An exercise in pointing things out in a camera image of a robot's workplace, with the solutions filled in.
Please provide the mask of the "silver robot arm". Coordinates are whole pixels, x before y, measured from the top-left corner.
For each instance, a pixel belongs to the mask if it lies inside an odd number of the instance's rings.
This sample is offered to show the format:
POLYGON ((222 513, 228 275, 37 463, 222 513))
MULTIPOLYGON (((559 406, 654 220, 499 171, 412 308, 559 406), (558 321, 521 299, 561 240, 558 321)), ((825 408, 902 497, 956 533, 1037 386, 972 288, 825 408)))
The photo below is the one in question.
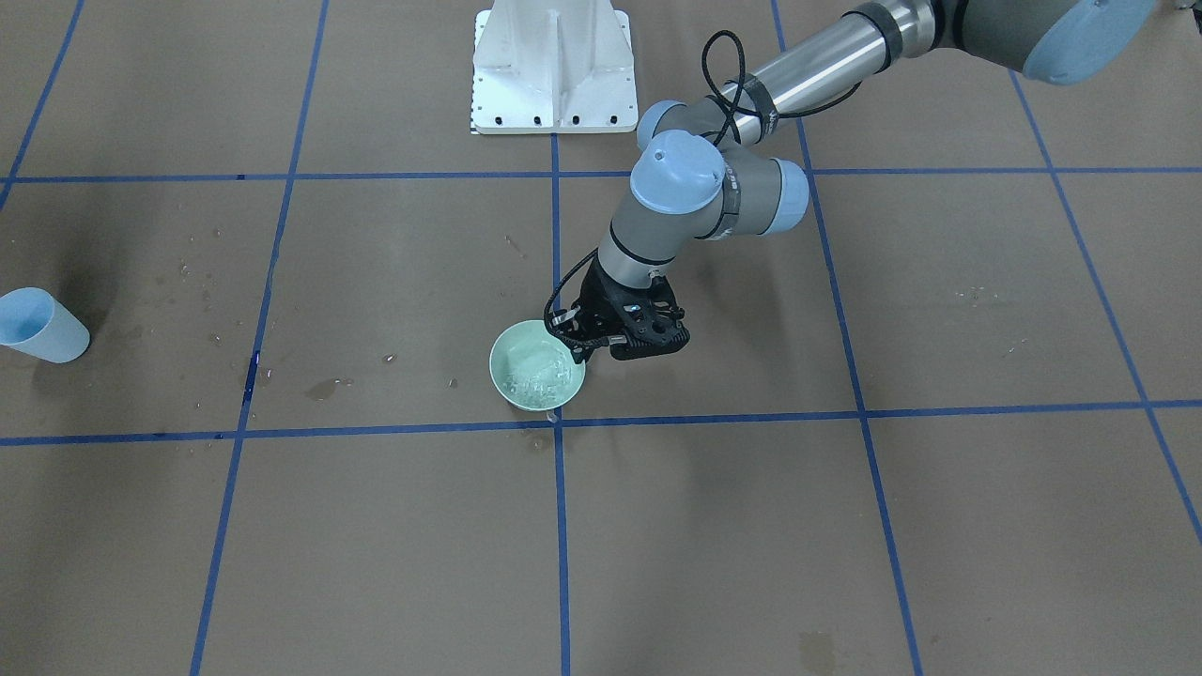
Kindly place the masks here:
POLYGON ((575 303, 545 306, 567 358, 618 361, 686 346, 667 272, 690 241, 781 235, 802 223, 807 172, 754 146, 786 121, 845 102, 871 76, 934 51, 962 51, 1030 81, 1076 85, 1133 41, 1150 1, 867 1, 758 69, 708 94, 653 103, 637 124, 639 159, 599 245, 577 263, 575 303))

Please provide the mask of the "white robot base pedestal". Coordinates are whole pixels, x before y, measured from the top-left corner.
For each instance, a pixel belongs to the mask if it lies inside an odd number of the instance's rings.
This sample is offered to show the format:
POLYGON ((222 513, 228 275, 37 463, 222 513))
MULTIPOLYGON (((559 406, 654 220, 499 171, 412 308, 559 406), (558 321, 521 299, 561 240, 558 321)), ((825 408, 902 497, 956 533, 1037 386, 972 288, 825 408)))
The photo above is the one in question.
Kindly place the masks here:
POLYGON ((495 1, 474 26, 471 132, 637 128, 631 22, 612 2, 495 1))

